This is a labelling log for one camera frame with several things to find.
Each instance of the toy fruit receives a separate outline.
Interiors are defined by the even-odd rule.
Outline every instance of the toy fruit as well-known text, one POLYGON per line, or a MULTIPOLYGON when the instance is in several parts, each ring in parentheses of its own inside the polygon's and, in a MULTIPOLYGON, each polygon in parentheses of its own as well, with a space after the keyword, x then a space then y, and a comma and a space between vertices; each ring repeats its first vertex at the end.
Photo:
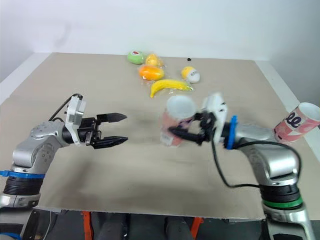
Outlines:
POLYGON ((195 84, 200 80, 200 73, 192 66, 186 66, 184 69, 182 69, 181 76, 184 80, 187 80, 192 84, 195 84))
POLYGON ((193 90, 193 88, 189 86, 185 81, 163 79, 156 81, 154 84, 152 84, 150 97, 153 98, 156 92, 160 91, 161 89, 178 89, 182 91, 193 90))
POLYGON ((145 64, 161 67, 164 65, 162 60, 154 53, 149 54, 145 59, 145 64))
POLYGON ((128 53, 128 61, 133 64, 143 64, 145 56, 141 51, 131 51, 128 53))
POLYGON ((160 67, 152 65, 142 65, 139 68, 139 74, 145 80, 157 81, 165 76, 165 71, 163 71, 160 67))

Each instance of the green ball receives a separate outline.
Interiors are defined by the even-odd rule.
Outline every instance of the green ball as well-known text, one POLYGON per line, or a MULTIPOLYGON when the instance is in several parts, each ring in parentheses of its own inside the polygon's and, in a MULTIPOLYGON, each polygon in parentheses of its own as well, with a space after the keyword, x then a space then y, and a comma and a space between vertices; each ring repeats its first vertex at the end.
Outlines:
POLYGON ((128 53, 128 61, 133 64, 143 64, 145 56, 141 51, 131 51, 128 53))

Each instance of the white cup rim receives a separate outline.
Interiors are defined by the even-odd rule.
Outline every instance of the white cup rim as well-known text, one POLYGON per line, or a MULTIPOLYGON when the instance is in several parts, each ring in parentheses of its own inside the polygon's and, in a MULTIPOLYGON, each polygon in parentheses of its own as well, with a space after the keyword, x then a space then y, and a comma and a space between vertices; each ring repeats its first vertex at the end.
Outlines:
POLYGON ((168 114, 175 119, 187 119, 197 112, 197 105, 191 97, 185 95, 172 96, 166 102, 168 114))
POLYGON ((309 119, 320 122, 320 107, 310 102, 301 102, 299 110, 309 119))

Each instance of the paper cup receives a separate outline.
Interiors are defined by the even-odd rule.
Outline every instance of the paper cup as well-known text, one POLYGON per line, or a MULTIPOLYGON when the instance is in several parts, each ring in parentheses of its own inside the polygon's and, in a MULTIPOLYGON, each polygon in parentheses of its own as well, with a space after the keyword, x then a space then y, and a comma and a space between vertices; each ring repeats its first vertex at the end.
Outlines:
POLYGON ((320 125, 320 107, 302 102, 275 126, 275 138, 280 143, 294 142, 318 125, 320 125))
POLYGON ((183 95, 170 97, 162 115, 161 142, 167 146, 178 147, 183 140, 169 132, 168 128, 181 127, 188 129, 196 111, 197 106, 190 97, 183 95))

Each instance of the table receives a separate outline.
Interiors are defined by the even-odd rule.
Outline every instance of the table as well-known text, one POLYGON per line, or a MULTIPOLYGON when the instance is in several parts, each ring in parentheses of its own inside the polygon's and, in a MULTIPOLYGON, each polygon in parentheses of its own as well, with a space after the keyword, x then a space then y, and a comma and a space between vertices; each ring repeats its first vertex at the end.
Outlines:
MULTIPOLYGON (((221 92, 228 119, 274 127, 285 108, 254 61, 164 57, 168 78, 179 79, 188 65, 201 74, 187 94, 200 107, 212 92, 221 92)), ((160 116, 167 90, 149 97, 138 65, 122 55, 51 54, 1 105, 0 169, 9 169, 16 145, 30 130, 47 121, 64 100, 81 93, 85 117, 118 112, 128 116, 104 123, 102 136, 128 136, 113 148, 94 150, 71 145, 60 149, 41 188, 39 206, 83 211, 262 219, 258 189, 225 187, 209 144, 185 142, 178 148, 160 144, 160 116)), ((311 220, 320 219, 316 183, 320 164, 304 139, 292 144, 302 156, 299 187, 311 220)), ((249 161, 237 150, 217 147, 222 170, 231 184, 256 183, 249 161)), ((3 188, 5 179, 1 178, 3 188)))

